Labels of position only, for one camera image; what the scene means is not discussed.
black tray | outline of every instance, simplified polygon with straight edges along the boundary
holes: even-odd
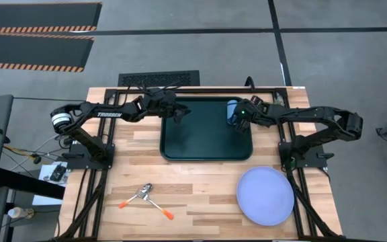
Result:
[[[253,152],[252,134],[238,133],[226,122],[226,107],[239,97],[178,97],[192,111],[181,124],[162,119],[162,156],[170,161],[240,161]]]

black floor mat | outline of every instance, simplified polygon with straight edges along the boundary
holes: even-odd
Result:
[[[91,31],[102,3],[0,4],[0,33]]]
[[[164,87],[177,82],[181,86],[200,86],[200,71],[165,71],[155,73],[119,74],[118,87],[129,85]]]
[[[0,69],[81,72],[93,38],[43,34],[0,34]]]

butcher block tabletop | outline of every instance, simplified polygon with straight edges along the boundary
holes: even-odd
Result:
[[[89,89],[87,101],[102,103],[106,88],[123,89],[123,87],[93,87]],[[286,88],[291,108],[309,107],[305,88]],[[128,102],[138,95],[128,95]],[[273,102],[271,94],[268,93],[177,94],[177,96],[224,96],[247,99],[252,95],[259,96],[265,102]],[[83,129],[91,135],[96,135],[98,126],[99,119],[93,118],[83,125]],[[316,132],[314,124],[295,123],[294,126],[297,134],[309,135]],[[293,214],[280,225],[264,227],[250,221],[237,204],[237,183],[244,172],[257,166],[273,167],[280,171],[277,150],[280,137],[277,126],[266,128],[252,124],[251,130],[253,154],[246,161],[177,163],[167,161],[159,151],[160,118],[146,117],[137,123],[117,119],[113,140],[116,154],[113,167],[108,171],[98,240],[296,239]],[[286,138],[290,137],[287,128],[285,131]],[[61,233],[65,232],[72,222],[83,172],[83,170],[71,171],[68,178],[60,210]],[[341,234],[328,178],[315,168],[306,168],[304,172],[312,206],[334,232]],[[88,177],[89,171],[81,191],[77,214],[83,207]],[[150,193],[151,200],[171,212],[174,215],[173,220],[169,220],[152,204],[139,198],[122,209],[118,207],[147,183],[154,186]],[[299,205],[304,233],[308,235],[306,213],[301,203]],[[94,211],[95,208],[92,208],[89,213],[87,236],[92,232]]]

